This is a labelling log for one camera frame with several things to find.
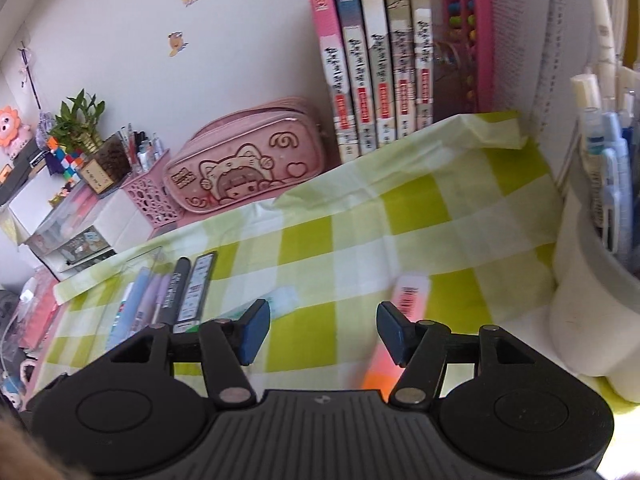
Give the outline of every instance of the pink bag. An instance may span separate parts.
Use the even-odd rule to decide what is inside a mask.
[[[166,189],[194,213],[221,212],[324,171],[318,112],[285,98],[209,123],[164,168]]]

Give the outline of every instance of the heart drawing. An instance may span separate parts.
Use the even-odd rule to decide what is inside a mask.
[[[295,178],[300,178],[306,173],[306,164],[304,162],[291,162],[287,164],[287,173]]]

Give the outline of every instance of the book spine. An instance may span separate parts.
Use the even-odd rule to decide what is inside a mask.
[[[360,149],[338,13],[334,0],[310,1],[320,42],[324,76],[334,111],[335,134],[340,158],[343,162],[349,162],[358,158]]]
[[[410,0],[414,13],[415,105],[418,130],[433,124],[433,14],[431,0]]]
[[[396,140],[396,104],[385,0],[362,0],[376,107],[378,145]]]
[[[415,131],[414,31],[409,0],[386,0],[391,31],[398,137]]]
[[[360,153],[365,155],[373,152],[378,142],[362,4],[360,0],[336,0],[336,4],[349,67]]]

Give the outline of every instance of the pink basket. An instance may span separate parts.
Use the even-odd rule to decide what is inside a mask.
[[[122,185],[122,189],[153,227],[175,222],[184,214],[184,209],[174,202],[162,183],[162,170],[168,162],[169,150],[156,160],[151,170],[129,177]]]

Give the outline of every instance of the green checkered tablecloth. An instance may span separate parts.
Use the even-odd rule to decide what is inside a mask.
[[[158,246],[170,262],[218,251],[204,319],[295,287],[300,306],[272,322],[248,368],[258,391],[357,388],[377,341],[376,307],[403,272],[430,276],[425,317],[454,332],[508,325],[547,306],[561,209],[515,114],[450,118],[276,200],[183,227],[60,283],[56,296],[68,308],[36,389],[104,352],[131,281],[119,269]],[[199,366],[176,373],[203,391]],[[617,412],[638,414],[603,381],[591,384]]]

